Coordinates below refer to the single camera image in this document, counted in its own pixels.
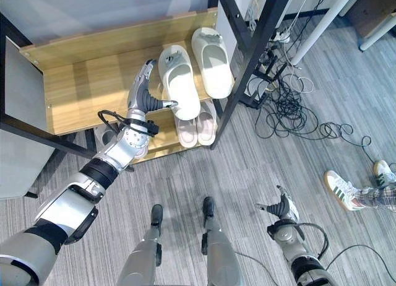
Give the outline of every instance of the white sneaker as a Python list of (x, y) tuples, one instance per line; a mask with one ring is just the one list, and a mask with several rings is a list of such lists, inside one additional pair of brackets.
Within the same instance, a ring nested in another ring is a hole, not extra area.
[(392, 173), (385, 160), (376, 161), (372, 170), (376, 176), (378, 186), (386, 187), (389, 184), (396, 183), (396, 175)]
[(324, 183), (334, 193), (339, 203), (347, 210), (361, 210), (363, 205), (355, 198), (355, 194), (359, 192), (352, 186), (351, 182), (346, 182), (335, 171), (329, 170), (324, 173)]

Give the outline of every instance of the shoe rack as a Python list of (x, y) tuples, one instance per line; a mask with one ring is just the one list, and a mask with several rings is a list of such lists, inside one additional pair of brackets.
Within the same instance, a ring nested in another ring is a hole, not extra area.
[[(128, 91), (143, 63), (158, 59), (173, 44), (189, 54), (200, 100), (210, 98), (192, 52), (191, 37), (195, 29), (215, 27), (216, 22), (217, 8), (211, 8), (21, 48), (20, 53), (44, 75), (48, 131), (61, 136), (94, 128), (101, 124), (100, 110), (126, 115)], [(149, 89), (154, 97), (167, 99), (157, 67)], [(149, 113), (147, 119), (159, 125), (160, 132), (151, 138), (147, 156), (133, 163), (186, 150), (179, 143), (170, 109)]]

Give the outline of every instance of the wooden panel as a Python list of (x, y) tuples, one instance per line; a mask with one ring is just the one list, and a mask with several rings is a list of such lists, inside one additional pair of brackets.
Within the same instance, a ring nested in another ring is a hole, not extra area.
[(357, 0), (346, 17), (362, 37), (369, 37), (396, 9), (396, 0)]
[[(183, 46), (189, 53), (199, 98), (208, 99), (191, 42), (177, 41), (174, 44)], [(98, 126), (101, 124), (97, 116), (100, 110), (116, 111), (124, 116), (129, 88), (143, 63), (150, 58), (158, 59), (160, 53), (170, 45), (115, 54), (45, 71), (48, 131), (67, 134)], [(154, 97), (168, 99), (157, 67), (150, 77), (149, 89)]]
[(49, 68), (94, 58), (190, 40), (200, 27), (213, 27), (217, 8), (168, 17), (123, 28), (60, 38), (20, 50), (30, 62), (45, 71)]
[[(202, 147), (202, 146), (200, 144), (197, 144), (194, 148), (196, 148), (196, 147)], [(149, 152), (144, 158), (135, 159), (135, 160), (132, 161), (131, 164), (137, 164), (137, 163), (140, 163), (140, 162), (144, 162), (144, 161), (155, 159), (155, 158), (160, 158), (160, 157), (163, 157), (163, 156), (166, 156), (166, 155), (182, 152), (182, 151), (189, 150), (189, 149), (183, 147), (180, 144), (179, 145), (174, 145), (172, 147), (168, 147), (168, 148), (163, 149), (163, 150), (158, 150), (158, 151), (151, 152), (151, 153)]]

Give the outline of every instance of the white slipper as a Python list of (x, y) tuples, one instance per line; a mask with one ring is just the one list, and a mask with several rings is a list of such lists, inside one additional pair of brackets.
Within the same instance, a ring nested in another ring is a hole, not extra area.
[(158, 60), (158, 70), (169, 99), (179, 103), (172, 108), (174, 115), (181, 120), (198, 116), (199, 97), (187, 51), (178, 45), (163, 50)]
[(212, 28), (198, 28), (191, 45), (208, 95), (217, 99), (229, 96), (233, 76), (222, 36)]
[(211, 145), (215, 141), (217, 121), (216, 109), (211, 100), (205, 100), (200, 104), (200, 112), (197, 117), (198, 142), (201, 145)]
[(194, 147), (198, 141), (196, 119), (180, 120), (174, 117), (174, 123), (176, 124), (180, 144), (185, 148)]

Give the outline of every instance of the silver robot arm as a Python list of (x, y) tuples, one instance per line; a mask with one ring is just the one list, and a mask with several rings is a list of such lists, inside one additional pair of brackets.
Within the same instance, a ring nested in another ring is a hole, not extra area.
[(63, 188), (44, 202), (35, 224), (0, 244), (0, 285), (41, 285), (50, 274), (62, 245), (79, 241), (98, 215), (95, 207), (131, 160), (142, 154), (158, 126), (146, 122), (149, 111), (177, 105), (153, 98), (148, 90), (155, 60), (136, 76), (127, 101), (127, 124)]
[(299, 224), (299, 215), (290, 195), (281, 186), (277, 188), (281, 193), (278, 204), (256, 204), (256, 207), (280, 219), (268, 226), (267, 232), (281, 247), (297, 286), (337, 286), (333, 277), (309, 249), (303, 231), (296, 226)]

